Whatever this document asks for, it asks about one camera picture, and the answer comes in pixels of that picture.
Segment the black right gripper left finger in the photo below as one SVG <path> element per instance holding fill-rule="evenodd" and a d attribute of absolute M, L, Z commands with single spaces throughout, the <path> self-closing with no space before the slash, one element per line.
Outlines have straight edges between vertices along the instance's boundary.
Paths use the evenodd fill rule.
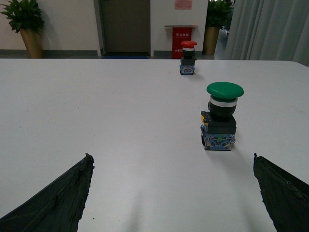
<path fill-rule="evenodd" d="M 0 219 L 2 232 L 76 232 L 89 194 L 94 159 L 85 157 Z"/>

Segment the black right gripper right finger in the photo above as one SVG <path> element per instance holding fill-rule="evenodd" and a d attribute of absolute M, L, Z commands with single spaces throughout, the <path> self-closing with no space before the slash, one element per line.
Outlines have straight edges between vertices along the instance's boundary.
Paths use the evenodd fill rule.
<path fill-rule="evenodd" d="M 254 154 L 253 173 L 263 203 L 278 232 L 309 230 L 309 185 Z"/>

